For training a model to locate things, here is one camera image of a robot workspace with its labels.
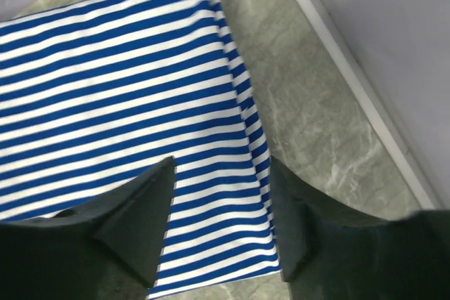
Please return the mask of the blue white striped tank top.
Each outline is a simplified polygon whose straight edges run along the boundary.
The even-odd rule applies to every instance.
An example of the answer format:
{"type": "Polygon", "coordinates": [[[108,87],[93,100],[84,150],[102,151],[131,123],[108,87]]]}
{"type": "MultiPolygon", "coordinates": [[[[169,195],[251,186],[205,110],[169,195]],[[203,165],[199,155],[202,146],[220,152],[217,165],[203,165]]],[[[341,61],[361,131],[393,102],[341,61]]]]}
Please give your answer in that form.
{"type": "Polygon", "coordinates": [[[1,24],[1,224],[176,164],[145,299],[280,269],[270,156],[221,0],[86,0],[1,24]]]}

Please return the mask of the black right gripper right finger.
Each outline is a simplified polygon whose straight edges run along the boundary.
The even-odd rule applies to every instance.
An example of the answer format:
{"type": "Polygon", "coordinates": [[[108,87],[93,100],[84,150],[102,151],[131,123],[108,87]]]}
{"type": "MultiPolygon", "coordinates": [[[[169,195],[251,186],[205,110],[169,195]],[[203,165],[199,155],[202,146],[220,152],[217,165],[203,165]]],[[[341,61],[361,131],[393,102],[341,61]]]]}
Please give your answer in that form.
{"type": "Polygon", "coordinates": [[[279,159],[270,196],[292,299],[448,299],[449,212],[388,221],[309,185],[279,159]]]}

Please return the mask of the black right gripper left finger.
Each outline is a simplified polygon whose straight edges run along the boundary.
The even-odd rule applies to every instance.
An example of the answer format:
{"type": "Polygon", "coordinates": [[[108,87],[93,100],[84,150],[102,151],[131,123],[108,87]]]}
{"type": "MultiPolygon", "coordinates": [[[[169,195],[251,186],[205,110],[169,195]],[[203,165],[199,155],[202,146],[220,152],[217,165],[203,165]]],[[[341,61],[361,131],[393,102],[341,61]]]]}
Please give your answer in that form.
{"type": "Polygon", "coordinates": [[[167,157],[51,218],[1,224],[2,299],[145,299],[174,196],[167,157]]]}

